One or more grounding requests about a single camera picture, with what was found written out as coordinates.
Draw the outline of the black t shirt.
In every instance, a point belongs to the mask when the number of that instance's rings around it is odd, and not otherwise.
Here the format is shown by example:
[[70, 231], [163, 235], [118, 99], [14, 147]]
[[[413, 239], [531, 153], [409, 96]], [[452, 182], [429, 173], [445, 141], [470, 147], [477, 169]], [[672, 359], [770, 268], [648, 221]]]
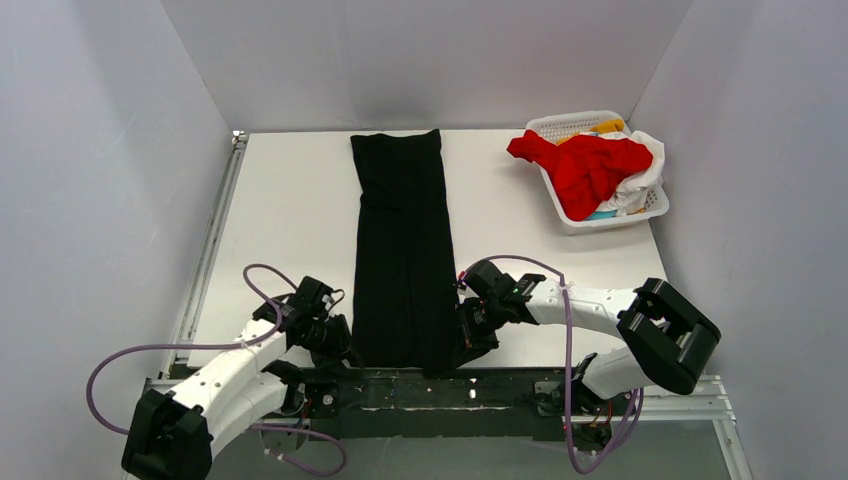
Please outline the black t shirt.
[[362, 189], [354, 348], [368, 367], [449, 370], [458, 321], [441, 134], [350, 141]]

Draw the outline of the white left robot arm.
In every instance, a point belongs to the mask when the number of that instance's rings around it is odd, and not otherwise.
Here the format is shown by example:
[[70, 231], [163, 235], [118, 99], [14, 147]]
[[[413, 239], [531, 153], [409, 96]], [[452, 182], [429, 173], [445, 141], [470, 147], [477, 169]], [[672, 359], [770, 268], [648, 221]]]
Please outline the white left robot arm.
[[292, 347], [342, 365], [354, 358], [336, 290], [304, 277], [296, 290], [253, 313], [236, 348], [225, 350], [166, 392], [136, 404], [121, 466], [138, 479], [204, 479], [215, 457], [265, 415], [280, 410], [305, 382], [283, 360]]

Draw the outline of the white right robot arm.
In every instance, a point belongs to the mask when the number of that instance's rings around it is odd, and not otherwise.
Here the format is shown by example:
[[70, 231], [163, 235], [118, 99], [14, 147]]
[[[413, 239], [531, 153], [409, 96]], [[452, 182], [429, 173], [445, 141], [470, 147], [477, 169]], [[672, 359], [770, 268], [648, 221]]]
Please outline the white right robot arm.
[[571, 391], [585, 398], [607, 400], [652, 385], [689, 395], [722, 338], [705, 314], [654, 277], [633, 289], [600, 289], [567, 284], [555, 272], [515, 279], [483, 259], [459, 275], [457, 287], [468, 294], [458, 316], [469, 348], [507, 324], [563, 325], [622, 341], [575, 368]]

